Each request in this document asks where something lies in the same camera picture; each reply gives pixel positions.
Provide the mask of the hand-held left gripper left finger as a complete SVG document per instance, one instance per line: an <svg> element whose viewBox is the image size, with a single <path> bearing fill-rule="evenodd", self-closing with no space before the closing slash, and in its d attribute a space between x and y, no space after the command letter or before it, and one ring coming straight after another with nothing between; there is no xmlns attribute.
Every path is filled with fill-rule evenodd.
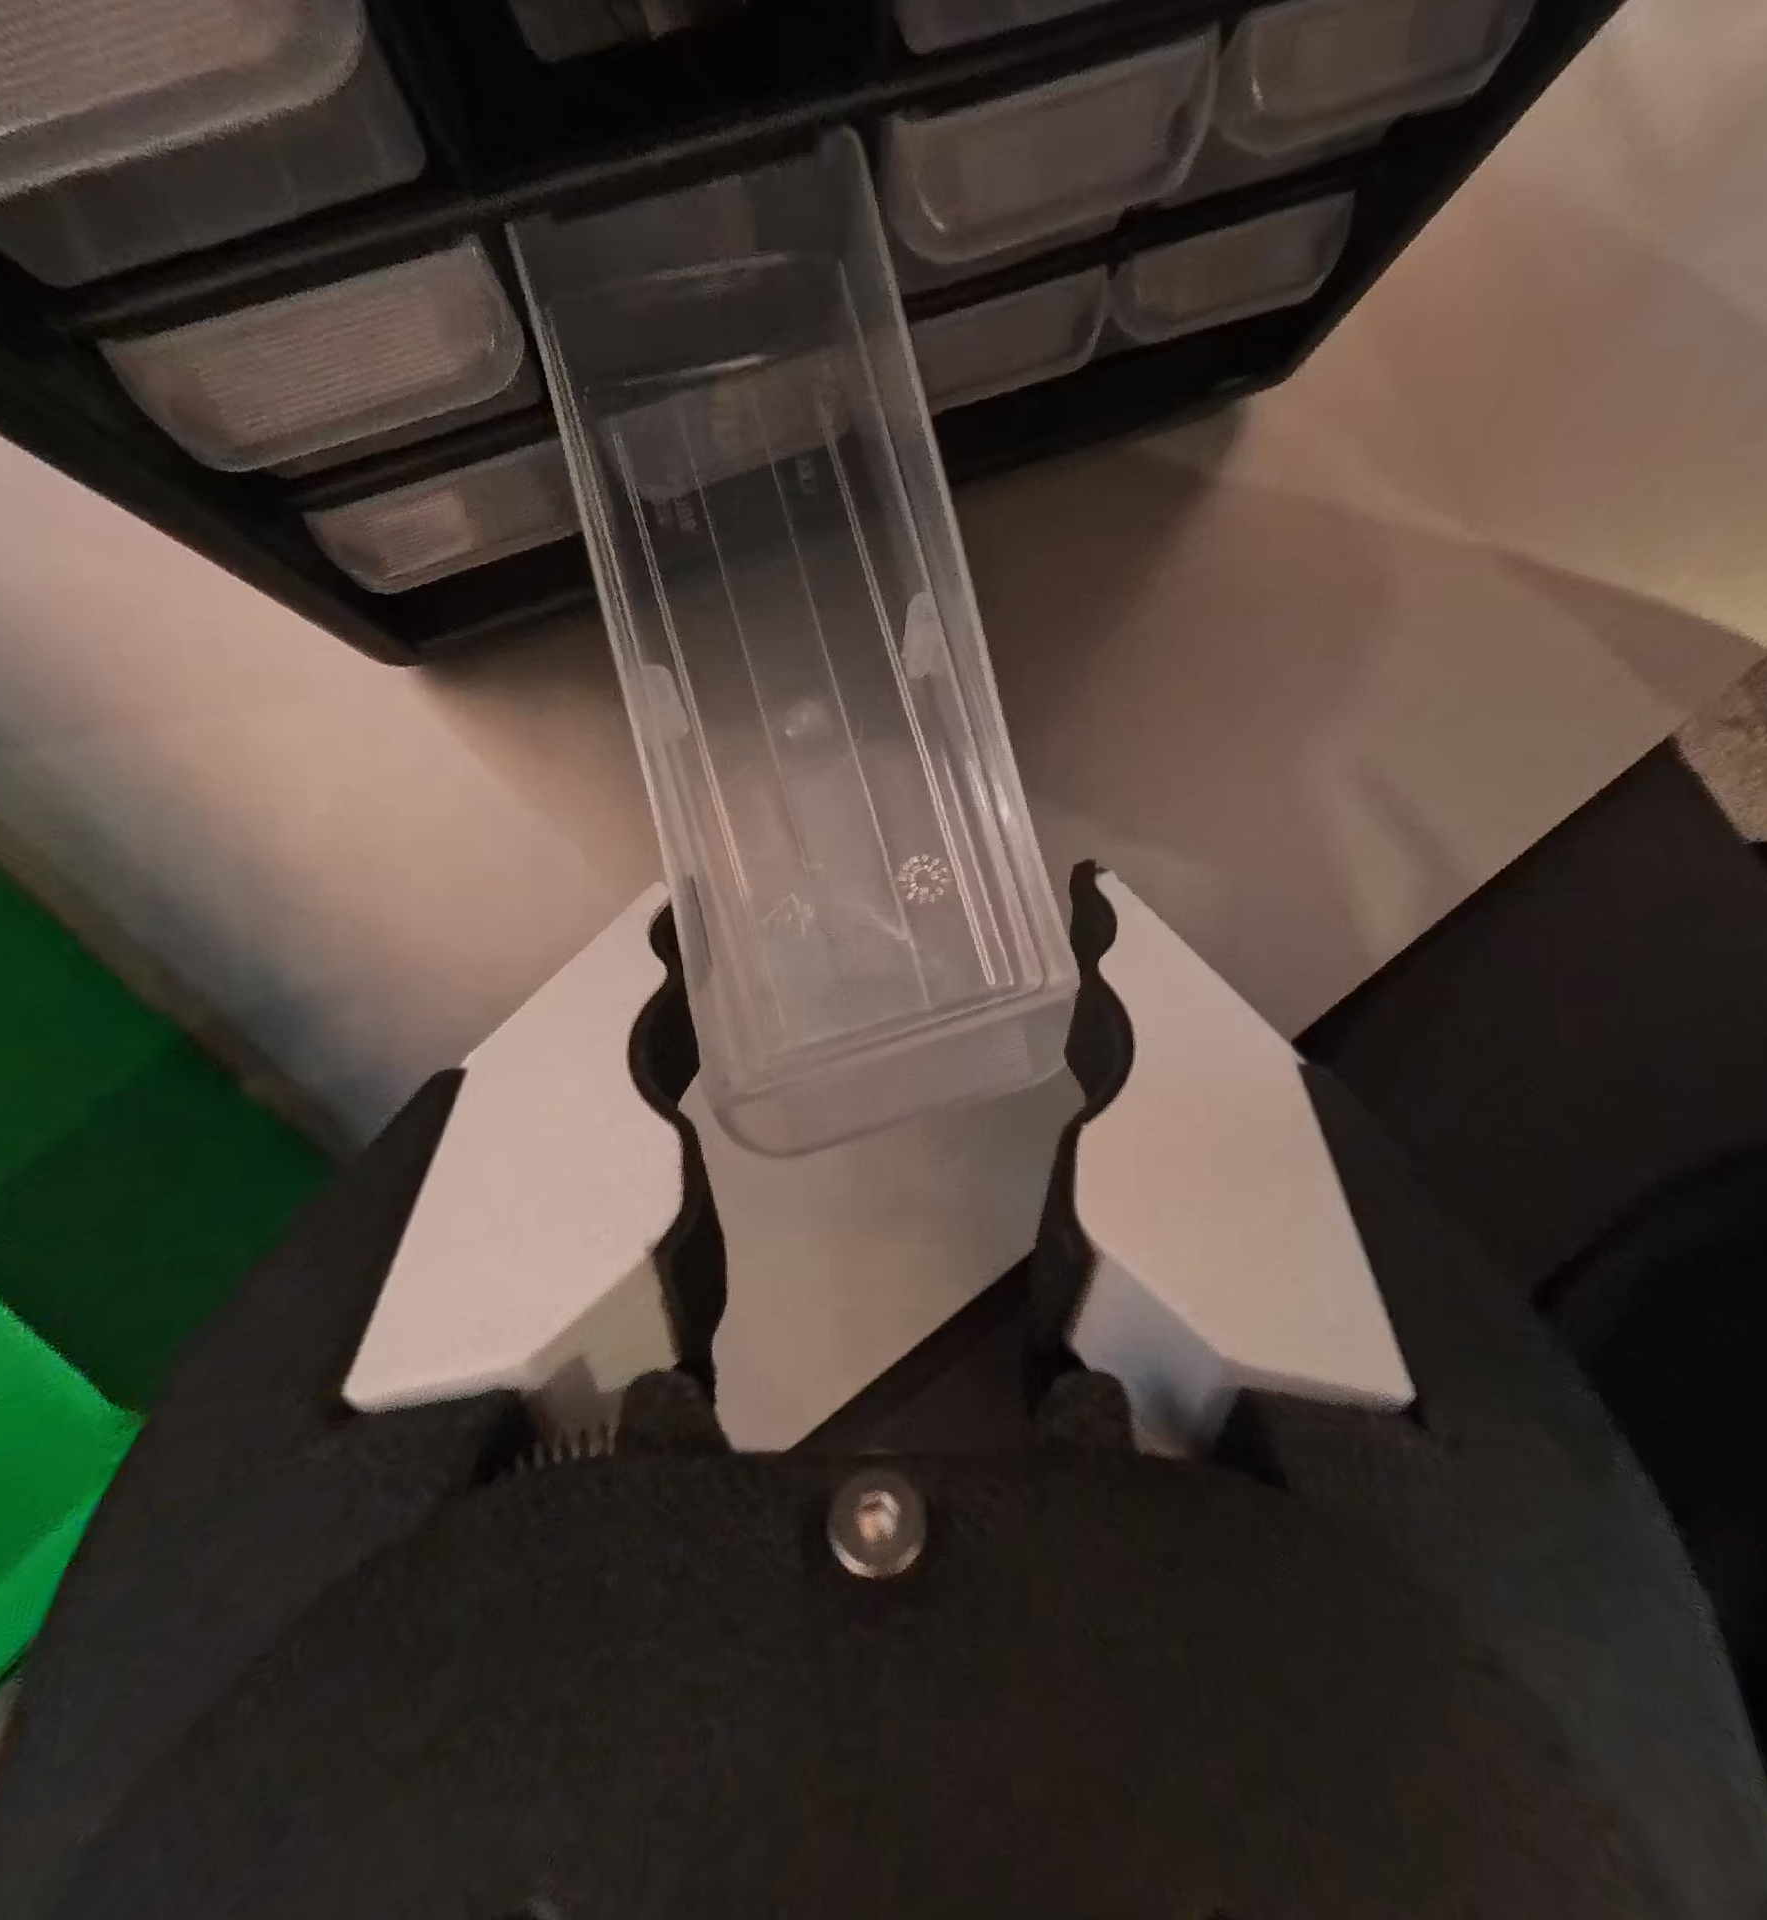
<svg viewBox="0 0 1767 1920"><path fill-rule="evenodd" d="M462 1064L345 1403L506 1390L535 1419L614 1419L643 1374L709 1376L727 1257L683 1113L695 1069L652 886Z"/></svg>

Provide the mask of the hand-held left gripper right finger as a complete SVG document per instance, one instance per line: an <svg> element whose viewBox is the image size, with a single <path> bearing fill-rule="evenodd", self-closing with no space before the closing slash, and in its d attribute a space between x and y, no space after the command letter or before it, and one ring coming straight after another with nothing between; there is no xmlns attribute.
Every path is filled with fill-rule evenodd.
<svg viewBox="0 0 1767 1920"><path fill-rule="evenodd" d="M1413 1411L1296 1046L1116 871L1079 863L1069 899L1079 1101L1029 1253L1029 1405L1104 1374L1179 1456L1246 1393Z"/></svg>

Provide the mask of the green plastic bin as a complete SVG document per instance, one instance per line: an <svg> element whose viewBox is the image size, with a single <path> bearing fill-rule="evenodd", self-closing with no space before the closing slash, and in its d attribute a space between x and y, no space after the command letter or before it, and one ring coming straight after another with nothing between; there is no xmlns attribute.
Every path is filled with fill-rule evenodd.
<svg viewBox="0 0 1767 1920"><path fill-rule="evenodd" d="M0 1681L320 1147L0 869Z"/></svg>

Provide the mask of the clear plastic drawer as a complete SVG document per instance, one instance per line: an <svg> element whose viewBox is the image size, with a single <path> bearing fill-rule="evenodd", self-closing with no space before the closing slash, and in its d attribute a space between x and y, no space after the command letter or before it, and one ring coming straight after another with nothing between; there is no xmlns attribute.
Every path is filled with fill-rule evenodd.
<svg viewBox="0 0 1767 1920"><path fill-rule="evenodd" d="M1053 1076L1076 962L857 135L508 239L717 1121L790 1158Z"/></svg>

